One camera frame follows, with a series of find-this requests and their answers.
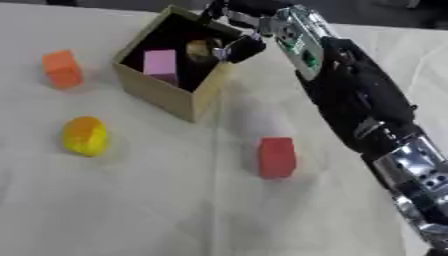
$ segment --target white table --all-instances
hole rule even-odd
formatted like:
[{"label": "white table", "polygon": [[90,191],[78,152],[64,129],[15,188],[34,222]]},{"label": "white table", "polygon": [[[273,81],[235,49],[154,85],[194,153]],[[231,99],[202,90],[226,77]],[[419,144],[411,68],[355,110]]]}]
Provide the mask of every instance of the white table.
[{"label": "white table", "polygon": [[[125,94],[109,62],[154,16],[0,4],[2,255],[423,255],[426,247],[321,120],[272,42],[234,68],[198,124]],[[336,29],[420,105],[419,121],[448,149],[448,34]],[[65,48],[86,82],[57,91],[40,57]],[[80,115],[110,128],[104,156],[59,147],[61,126]],[[273,133],[293,136],[301,155],[285,182],[253,175],[254,141]]]}]

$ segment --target robotic arm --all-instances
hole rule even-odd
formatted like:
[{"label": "robotic arm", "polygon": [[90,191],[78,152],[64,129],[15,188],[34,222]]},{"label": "robotic arm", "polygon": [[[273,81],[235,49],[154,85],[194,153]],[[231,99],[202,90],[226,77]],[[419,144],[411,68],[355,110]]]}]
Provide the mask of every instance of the robotic arm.
[{"label": "robotic arm", "polygon": [[203,12],[203,24],[226,16],[230,24],[255,31],[214,49],[214,55],[238,63],[266,48],[262,37],[274,37],[334,133],[359,154],[399,212],[433,248],[428,255],[448,255],[448,162],[414,122],[417,107],[317,12],[255,1],[216,0]]}]

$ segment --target cube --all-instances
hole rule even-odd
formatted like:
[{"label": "cube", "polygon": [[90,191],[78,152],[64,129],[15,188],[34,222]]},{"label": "cube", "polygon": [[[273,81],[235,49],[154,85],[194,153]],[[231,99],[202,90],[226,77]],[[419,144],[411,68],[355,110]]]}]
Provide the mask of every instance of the cube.
[{"label": "cube", "polygon": [[82,83],[81,70],[69,50],[46,54],[42,66],[51,83],[58,89],[66,89]]},{"label": "cube", "polygon": [[264,179],[291,177],[297,166],[291,138],[262,138],[258,149],[259,175]]},{"label": "cube", "polygon": [[173,85],[177,84],[176,51],[160,50],[145,52],[143,73]]}]

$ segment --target table surface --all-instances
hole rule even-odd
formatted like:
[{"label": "table surface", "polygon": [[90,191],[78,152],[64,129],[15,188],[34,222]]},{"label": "table surface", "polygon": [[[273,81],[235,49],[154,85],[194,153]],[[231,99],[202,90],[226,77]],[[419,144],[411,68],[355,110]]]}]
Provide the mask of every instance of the table surface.
[{"label": "table surface", "polygon": [[[273,42],[233,68],[197,124],[125,94],[111,58],[155,15],[0,4],[2,255],[423,255]],[[448,33],[335,29],[420,105],[418,121],[446,151]],[[74,52],[84,85],[48,85],[40,58],[60,49]],[[107,124],[105,155],[60,148],[62,125],[80,115]],[[274,135],[292,136],[300,155],[284,182],[255,175],[256,141]]]}]

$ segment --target orange cube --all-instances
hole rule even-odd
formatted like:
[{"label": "orange cube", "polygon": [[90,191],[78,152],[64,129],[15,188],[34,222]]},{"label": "orange cube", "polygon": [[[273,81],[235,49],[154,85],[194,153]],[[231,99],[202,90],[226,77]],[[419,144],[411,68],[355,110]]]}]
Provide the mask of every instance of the orange cube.
[{"label": "orange cube", "polygon": [[262,138],[258,148],[259,175],[264,179],[291,177],[297,166],[291,138]]},{"label": "orange cube", "polygon": [[42,56],[44,72],[58,89],[66,89],[82,83],[81,69],[69,50]]}]

